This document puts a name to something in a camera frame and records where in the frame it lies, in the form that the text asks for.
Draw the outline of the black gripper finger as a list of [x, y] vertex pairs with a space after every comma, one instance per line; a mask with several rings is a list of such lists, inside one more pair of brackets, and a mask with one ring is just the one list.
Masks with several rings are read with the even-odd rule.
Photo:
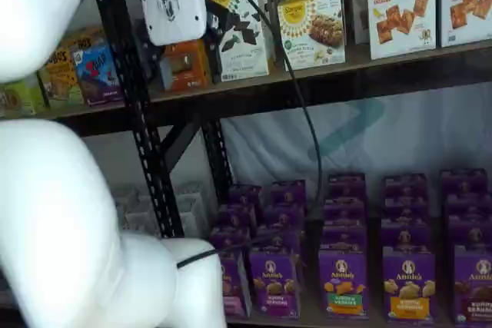
[[204, 44], [211, 69], [211, 78], [214, 84], [221, 81], [220, 43], [230, 25], [231, 13], [223, 5], [213, 0], [205, 0], [207, 11], [207, 25], [204, 34]]
[[168, 58], [165, 56], [165, 47], [156, 46], [150, 41], [147, 43], [148, 57], [151, 70], [159, 77], [159, 81], [165, 91], [171, 90], [172, 70]]

